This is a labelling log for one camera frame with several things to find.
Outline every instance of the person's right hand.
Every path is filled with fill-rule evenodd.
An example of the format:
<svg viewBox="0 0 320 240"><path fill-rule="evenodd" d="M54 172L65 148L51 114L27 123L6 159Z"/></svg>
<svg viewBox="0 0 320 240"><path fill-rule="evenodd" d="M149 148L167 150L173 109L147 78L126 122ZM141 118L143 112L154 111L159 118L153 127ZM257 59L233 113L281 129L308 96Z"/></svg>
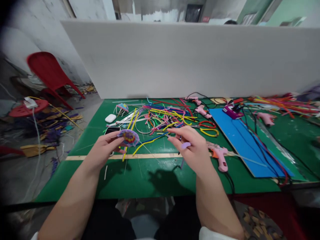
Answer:
<svg viewBox="0 0 320 240"><path fill-rule="evenodd" d="M197 175L213 167L206 140L195 129L184 126L182 128L170 128L168 132L176 134L175 137L169 137L168 140L177 148L188 166ZM191 146L182 149L181 145L185 142L190 142Z"/></svg>

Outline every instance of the yellow scissors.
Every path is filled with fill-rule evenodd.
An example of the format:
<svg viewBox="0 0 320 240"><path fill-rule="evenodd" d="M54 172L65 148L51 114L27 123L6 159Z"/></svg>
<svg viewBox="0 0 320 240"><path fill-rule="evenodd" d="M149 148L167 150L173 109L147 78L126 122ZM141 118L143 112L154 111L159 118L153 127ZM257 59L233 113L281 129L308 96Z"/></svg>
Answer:
<svg viewBox="0 0 320 240"><path fill-rule="evenodd" d="M202 123L210 123L212 126L203 125ZM205 135L207 135L209 137L217 137L217 136L219 136L219 131L217 129L214 129L216 127L216 125L213 122L202 121L198 125L191 125L190 127L198 128L200 130L200 132L202 132L203 134L205 134ZM206 133L206 131L215 131L217 134L216 135L211 135L209 133Z"/></svg>

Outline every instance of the pants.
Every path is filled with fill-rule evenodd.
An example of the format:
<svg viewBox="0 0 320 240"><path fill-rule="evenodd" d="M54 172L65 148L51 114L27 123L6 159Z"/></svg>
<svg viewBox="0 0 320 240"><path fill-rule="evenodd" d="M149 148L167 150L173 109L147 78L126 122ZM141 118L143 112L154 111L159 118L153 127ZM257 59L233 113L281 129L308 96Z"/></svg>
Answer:
<svg viewBox="0 0 320 240"><path fill-rule="evenodd" d="M175 206L154 238L199 239L201 228L195 196L175 197ZM117 200L98 200L93 205L82 239L136 239L131 222L114 206Z"/></svg>

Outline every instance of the white foam sheet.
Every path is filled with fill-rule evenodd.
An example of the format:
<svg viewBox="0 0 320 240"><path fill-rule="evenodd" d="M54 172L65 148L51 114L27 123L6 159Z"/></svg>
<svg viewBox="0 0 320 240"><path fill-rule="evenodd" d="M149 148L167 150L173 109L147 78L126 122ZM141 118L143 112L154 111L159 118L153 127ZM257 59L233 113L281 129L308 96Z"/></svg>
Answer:
<svg viewBox="0 0 320 240"><path fill-rule="evenodd" d="M320 79L320 29L61 23L101 98L270 96Z"/></svg>

